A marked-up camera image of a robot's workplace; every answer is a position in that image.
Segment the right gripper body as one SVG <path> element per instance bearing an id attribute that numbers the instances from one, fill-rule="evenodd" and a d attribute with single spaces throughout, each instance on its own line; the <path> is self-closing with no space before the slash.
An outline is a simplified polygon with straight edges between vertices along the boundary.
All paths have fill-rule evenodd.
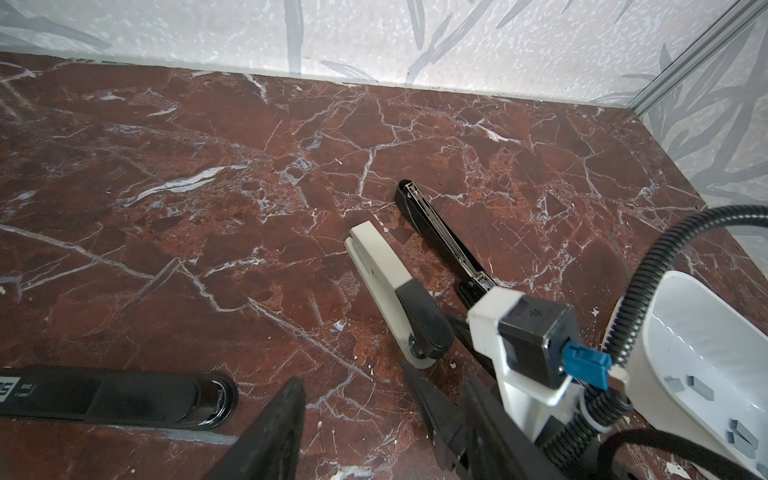
<path id="1" fill-rule="evenodd" d="M 438 466 L 462 479 L 562 479 L 475 375 L 454 403 L 409 362 L 399 362 Z"/>

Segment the beige stapler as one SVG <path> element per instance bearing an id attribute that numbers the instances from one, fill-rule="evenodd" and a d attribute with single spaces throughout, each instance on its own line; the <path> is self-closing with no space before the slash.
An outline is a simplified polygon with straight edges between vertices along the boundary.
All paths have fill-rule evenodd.
<path id="1" fill-rule="evenodd" d="M 345 248 L 405 359 L 432 367 L 454 341 L 446 315 L 372 222 L 350 229 Z"/>

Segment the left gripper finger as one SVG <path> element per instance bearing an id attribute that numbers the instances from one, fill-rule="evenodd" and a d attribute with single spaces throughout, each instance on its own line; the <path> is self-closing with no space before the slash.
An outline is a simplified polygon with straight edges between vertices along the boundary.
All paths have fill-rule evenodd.
<path id="1" fill-rule="evenodd" d="M 204 479 L 295 479 L 306 394 L 289 379 Z"/>

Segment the black stapler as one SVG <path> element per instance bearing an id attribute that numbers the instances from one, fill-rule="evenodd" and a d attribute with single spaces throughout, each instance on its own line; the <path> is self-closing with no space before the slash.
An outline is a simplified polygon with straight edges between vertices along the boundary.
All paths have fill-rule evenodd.
<path id="1" fill-rule="evenodd" d="M 405 179 L 398 183 L 394 201 L 406 220 L 457 277 L 455 289 L 467 309 L 496 285 L 413 181 Z"/>
<path id="2" fill-rule="evenodd" d="M 215 373 L 29 366 L 1 370 L 3 418 L 210 430 L 234 411 L 238 387 Z"/>

